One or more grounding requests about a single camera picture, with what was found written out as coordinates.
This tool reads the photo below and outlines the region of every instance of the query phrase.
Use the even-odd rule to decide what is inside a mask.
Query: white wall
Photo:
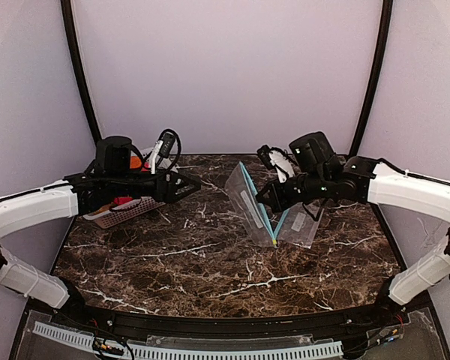
[[[148,146],[165,127],[188,153],[288,147],[322,130],[348,152],[380,0],[75,0],[103,133]]]
[[[450,1],[394,3],[360,155],[384,157],[399,167],[450,179]],[[408,264],[447,228],[411,211],[383,210]],[[430,294],[450,346],[450,282],[444,280]]]
[[[0,0],[0,196],[84,169],[94,156],[71,67],[59,0]],[[49,271],[69,220],[1,244]],[[0,360],[8,359],[25,299],[0,288]]]

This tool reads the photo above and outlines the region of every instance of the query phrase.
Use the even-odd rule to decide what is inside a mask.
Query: transparent plastic bag
[[[255,199],[257,189],[242,162],[226,181],[225,191],[253,243],[262,247],[275,246],[269,217],[263,204]]]
[[[307,214],[302,204],[296,204],[289,209],[285,217],[282,217],[283,223],[278,232],[278,240],[297,244],[307,249],[311,248],[322,220],[323,210],[320,210],[320,206],[314,204],[307,205],[307,209],[313,216],[318,215],[318,220],[315,221]]]

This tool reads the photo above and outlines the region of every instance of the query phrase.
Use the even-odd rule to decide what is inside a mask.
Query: robotic arm
[[[167,169],[159,169],[156,163],[169,157],[175,141],[178,152],[174,161]],[[136,169],[131,169],[132,152],[141,163]],[[158,202],[175,203],[200,189],[199,181],[173,169],[180,152],[178,134],[170,129],[160,135],[148,158],[126,137],[103,139],[85,172],[45,187],[1,197],[0,239],[45,221],[89,214],[116,197],[152,197]],[[3,247],[0,247],[0,285],[58,309],[71,295],[69,284],[17,259]]]
[[[286,181],[270,181],[256,195],[273,212],[282,212],[296,203],[305,207],[316,199],[346,199],[399,206],[450,223],[450,181],[401,170],[384,159],[357,156],[342,160],[321,132],[305,135],[289,147],[301,173]],[[263,149],[258,151],[259,157],[271,169],[268,147]],[[373,316],[377,321],[386,321],[447,275],[450,275],[450,228],[430,253],[383,284]]]

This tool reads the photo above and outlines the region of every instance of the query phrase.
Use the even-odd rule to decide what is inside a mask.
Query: brown marble surface
[[[55,275],[89,305],[180,317],[273,317],[370,304],[398,264],[370,207],[327,208],[311,249],[253,245],[224,192],[243,161],[257,187],[270,179],[253,155],[188,155],[202,190],[110,229],[77,219]]]

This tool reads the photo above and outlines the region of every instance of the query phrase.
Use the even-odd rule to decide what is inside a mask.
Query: white basket
[[[142,150],[141,153],[143,156],[146,156],[152,151],[152,149],[153,148],[147,148]],[[160,168],[167,168],[171,163],[172,162],[169,159],[163,159],[160,164]],[[164,202],[156,202],[150,196],[144,196],[141,200],[135,199],[123,205],[116,206],[112,209],[112,211],[107,210],[96,215],[83,215],[83,218],[88,221],[94,221],[102,229],[108,229],[109,227],[123,223],[124,221],[135,218],[138,215],[144,214],[163,205],[165,205]]]

